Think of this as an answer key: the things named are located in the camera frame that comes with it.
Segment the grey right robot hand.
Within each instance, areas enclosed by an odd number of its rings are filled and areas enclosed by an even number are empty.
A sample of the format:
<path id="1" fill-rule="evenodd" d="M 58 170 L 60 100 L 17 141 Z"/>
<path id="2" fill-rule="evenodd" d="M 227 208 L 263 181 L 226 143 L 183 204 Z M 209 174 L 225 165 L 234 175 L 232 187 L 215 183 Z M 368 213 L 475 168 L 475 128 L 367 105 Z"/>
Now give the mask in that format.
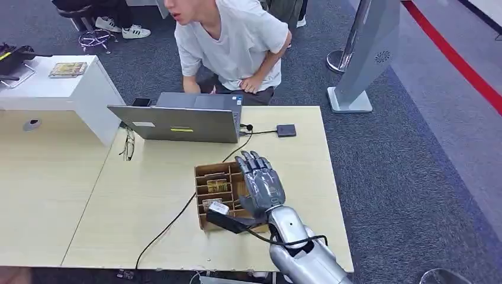
<path id="1" fill-rule="evenodd" d="M 283 185 L 267 158 L 255 151 L 242 151 L 235 161 L 248 190 L 248 195 L 239 196 L 240 204 L 252 217 L 264 218 L 267 211 L 285 203 Z"/>

